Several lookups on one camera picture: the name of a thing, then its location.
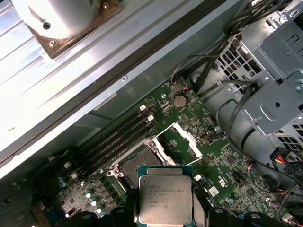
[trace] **chip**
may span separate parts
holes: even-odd
[[[246,194],[251,197],[256,194],[256,191],[253,188],[249,188],[248,190],[246,190]]]
[[[226,159],[229,164],[232,164],[232,163],[234,163],[234,161],[236,161],[236,158],[234,155],[229,155]]]

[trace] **integrated circuit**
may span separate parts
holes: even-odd
[[[256,194],[256,190],[254,190],[253,188],[249,188],[248,190],[246,190],[246,194],[251,197],[254,194]]]
[[[229,155],[226,160],[228,161],[229,164],[232,164],[236,161],[236,157],[234,155]]]
[[[138,186],[138,172],[139,166],[159,166],[162,163],[157,159],[153,151],[149,147],[145,147],[135,157],[125,162],[121,167],[122,172],[125,174],[125,178],[129,181],[132,187]]]

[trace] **metal bracket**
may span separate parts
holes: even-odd
[[[303,109],[303,74],[291,75],[281,85],[266,84],[244,106],[243,113],[264,135],[277,132]]]

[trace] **green circuit board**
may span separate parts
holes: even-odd
[[[139,107],[145,105],[155,117],[157,124],[146,134],[133,141],[129,148],[145,138],[156,136],[165,129],[159,137],[159,142],[164,147],[165,153],[178,165],[192,164],[194,175],[199,175],[201,179],[195,182],[195,189],[206,189],[209,193],[208,200],[213,206],[221,206],[234,212],[241,217],[246,212],[259,211],[271,217],[276,217],[276,210],[269,207],[270,201],[275,201],[274,196],[260,193],[248,180],[248,163],[241,155],[231,149],[225,139],[224,133],[216,131],[217,126],[214,117],[207,110],[198,96],[187,86],[184,81],[179,81],[179,87],[172,87],[166,83],[156,89],[136,106],[130,108],[112,124],[106,127],[98,135],[90,139],[79,148],[79,152],[85,152],[92,144],[97,143],[107,132],[114,130],[129,116],[138,111]],[[185,107],[176,108],[174,99],[176,96],[183,96],[186,99]],[[197,148],[202,153],[202,158],[197,159],[189,143],[173,127],[173,123],[178,123],[183,130],[189,132],[196,140]],[[136,156],[144,146],[135,149],[130,155],[125,157],[120,164]],[[118,156],[112,158],[102,166],[102,170],[107,170]],[[76,207],[81,210],[94,212],[94,209],[87,205],[88,199],[84,193],[90,188],[99,195],[102,201],[102,214],[106,209],[112,207],[104,198],[104,191],[100,187],[106,188],[106,192],[114,194],[114,205],[122,205],[125,200],[125,191],[118,180],[114,177],[106,176],[106,171],[100,174],[100,170],[91,178],[90,182],[81,188],[79,182],[74,180],[69,182],[68,187],[61,188],[61,196],[55,197],[52,207],[60,201],[64,201],[64,212]],[[256,184],[267,189],[266,183],[254,172]]]

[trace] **screw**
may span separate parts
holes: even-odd
[[[45,23],[43,23],[43,28],[44,28],[45,30],[48,30],[48,29],[51,28],[51,24],[48,23],[48,22],[45,22]]]
[[[53,47],[53,46],[55,46],[56,42],[54,40],[52,40],[48,44],[49,44],[50,47]]]
[[[128,76],[122,76],[122,81],[127,81],[127,79],[128,79]]]
[[[232,91],[232,90],[233,90],[233,86],[229,86],[229,87],[228,87],[228,90],[229,90],[229,91]]]
[[[222,209],[220,209],[220,208],[216,208],[216,209],[214,209],[215,210],[215,212],[217,212],[217,213],[223,213],[223,210]]]
[[[219,127],[219,126],[215,126],[215,127],[214,127],[214,130],[215,130],[215,131],[220,131],[220,127]]]
[[[254,219],[261,219],[259,214],[251,214],[250,216]]]
[[[300,92],[300,93],[303,92],[303,82],[296,83],[294,88],[297,92]]]
[[[149,144],[148,144],[151,148],[153,148],[154,146],[156,146],[156,144],[155,144],[155,142],[150,142]]]
[[[24,221],[24,219],[25,219],[24,214],[20,214],[20,216],[18,217],[18,220],[19,221]]]

